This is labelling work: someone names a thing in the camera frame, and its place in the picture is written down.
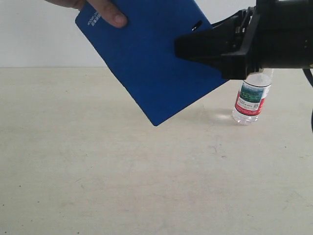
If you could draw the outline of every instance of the hand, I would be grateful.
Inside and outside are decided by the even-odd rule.
[[[126,16],[110,0],[46,0],[50,3],[81,10],[88,1],[102,18],[117,28],[127,24]]]

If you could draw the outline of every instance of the blue board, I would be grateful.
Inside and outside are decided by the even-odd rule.
[[[220,71],[174,54],[175,38],[212,28],[194,0],[115,0],[128,25],[115,28],[86,3],[76,24],[154,126],[226,82]]]

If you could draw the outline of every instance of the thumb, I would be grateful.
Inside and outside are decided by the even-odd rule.
[[[114,27],[127,24],[126,16],[110,0],[87,0],[102,18]]]

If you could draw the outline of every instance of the water bottle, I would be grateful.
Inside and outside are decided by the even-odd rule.
[[[242,125],[258,120],[271,87],[274,69],[264,69],[247,77],[238,91],[233,118]]]

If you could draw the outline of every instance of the black cable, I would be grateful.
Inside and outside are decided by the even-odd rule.
[[[307,77],[309,83],[313,87],[313,74],[310,69],[304,69],[303,70],[305,76]],[[311,126],[312,126],[312,131],[313,131],[313,112],[312,112],[312,119],[311,119]]]

